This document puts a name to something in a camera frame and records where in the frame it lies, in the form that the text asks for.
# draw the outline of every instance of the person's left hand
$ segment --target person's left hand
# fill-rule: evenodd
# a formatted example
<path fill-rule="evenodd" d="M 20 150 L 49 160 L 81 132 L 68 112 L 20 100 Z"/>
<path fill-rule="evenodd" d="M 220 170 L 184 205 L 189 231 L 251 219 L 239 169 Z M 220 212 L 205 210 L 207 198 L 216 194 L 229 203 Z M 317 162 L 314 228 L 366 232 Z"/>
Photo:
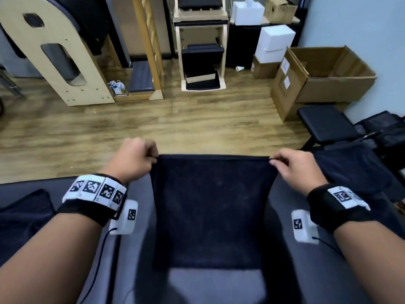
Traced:
<path fill-rule="evenodd" d="M 127 184 L 149 173 L 158 156 L 154 140 L 126 138 L 100 173 L 113 176 Z"/>

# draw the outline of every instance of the light blue wall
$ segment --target light blue wall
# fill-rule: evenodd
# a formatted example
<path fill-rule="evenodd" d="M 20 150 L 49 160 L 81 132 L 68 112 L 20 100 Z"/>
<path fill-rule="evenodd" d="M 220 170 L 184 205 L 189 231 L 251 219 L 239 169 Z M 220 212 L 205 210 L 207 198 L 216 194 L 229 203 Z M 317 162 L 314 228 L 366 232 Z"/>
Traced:
<path fill-rule="evenodd" d="M 352 122 L 388 110 L 405 115 L 405 0 L 311 0 L 300 46 L 343 46 L 377 73 L 345 111 Z"/>

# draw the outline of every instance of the wristband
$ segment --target wristband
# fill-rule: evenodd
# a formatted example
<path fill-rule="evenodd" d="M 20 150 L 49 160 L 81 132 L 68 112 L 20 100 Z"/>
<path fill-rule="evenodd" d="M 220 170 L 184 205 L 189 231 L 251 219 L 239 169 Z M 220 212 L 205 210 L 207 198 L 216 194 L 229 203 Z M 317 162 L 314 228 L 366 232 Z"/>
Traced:
<path fill-rule="evenodd" d="M 311 220 L 333 233 L 342 224 L 371 221 L 369 205 L 352 190 L 326 184 L 308 194 Z"/>
<path fill-rule="evenodd" d="M 126 191 L 118 179 L 108 175 L 79 176 L 63 196 L 58 213 L 79 213 L 104 226 L 119 217 Z"/>

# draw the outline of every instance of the wooden ladder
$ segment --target wooden ladder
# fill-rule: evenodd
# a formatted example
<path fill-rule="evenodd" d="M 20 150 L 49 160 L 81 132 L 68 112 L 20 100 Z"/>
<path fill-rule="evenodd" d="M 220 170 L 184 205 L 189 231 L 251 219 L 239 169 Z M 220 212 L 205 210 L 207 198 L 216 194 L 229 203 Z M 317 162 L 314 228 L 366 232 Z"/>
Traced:
<path fill-rule="evenodd" d="M 161 90 L 161 74 L 165 73 L 163 67 L 162 54 L 158 35 L 156 33 L 155 20 L 153 18 L 152 7 L 149 0 L 132 0 L 134 5 L 138 28 L 142 36 L 146 56 L 148 57 L 149 67 L 152 73 L 152 82 L 156 90 Z"/>

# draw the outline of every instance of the forearm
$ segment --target forearm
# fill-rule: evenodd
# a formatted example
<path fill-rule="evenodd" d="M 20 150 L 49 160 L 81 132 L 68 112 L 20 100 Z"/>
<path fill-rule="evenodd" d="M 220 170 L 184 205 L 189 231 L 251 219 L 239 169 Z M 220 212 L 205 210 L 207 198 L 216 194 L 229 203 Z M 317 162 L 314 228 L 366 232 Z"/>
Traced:
<path fill-rule="evenodd" d="M 405 298 L 405 241 L 376 221 L 347 222 L 334 232 L 351 269 L 375 303 Z"/>
<path fill-rule="evenodd" d="M 0 303 L 75 303 L 101 230 L 81 214 L 56 215 L 0 268 Z"/>

